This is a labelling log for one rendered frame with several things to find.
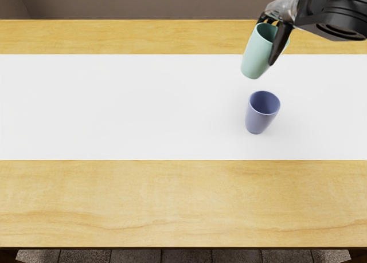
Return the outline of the mint green cup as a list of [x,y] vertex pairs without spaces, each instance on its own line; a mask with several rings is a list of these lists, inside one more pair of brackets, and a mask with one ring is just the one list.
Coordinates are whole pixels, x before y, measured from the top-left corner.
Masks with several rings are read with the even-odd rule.
[[263,75],[271,66],[268,59],[272,49],[276,25],[269,23],[258,23],[252,31],[252,34],[246,45],[243,59],[241,62],[241,72],[250,79],[257,79]]

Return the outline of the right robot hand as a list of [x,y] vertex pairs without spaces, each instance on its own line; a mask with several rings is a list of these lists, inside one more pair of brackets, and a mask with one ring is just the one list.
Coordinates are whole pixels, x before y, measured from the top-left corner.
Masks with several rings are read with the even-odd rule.
[[299,0],[274,0],[269,3],[261,13],[258,23],[267,21],[272,24],[277,21],[277,32],[268,59],[269,66],[273,66],[286,47],[286,43],[293,29],[297,15],[297,5]]

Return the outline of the lavender blue cup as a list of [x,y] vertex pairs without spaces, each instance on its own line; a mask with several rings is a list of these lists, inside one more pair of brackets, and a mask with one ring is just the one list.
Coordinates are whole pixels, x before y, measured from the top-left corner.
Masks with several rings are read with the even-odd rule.
[[280,110],[280,100],[269,91],[256,91],[250,95],[245,127],[248,132],[262,134],[273,122]]

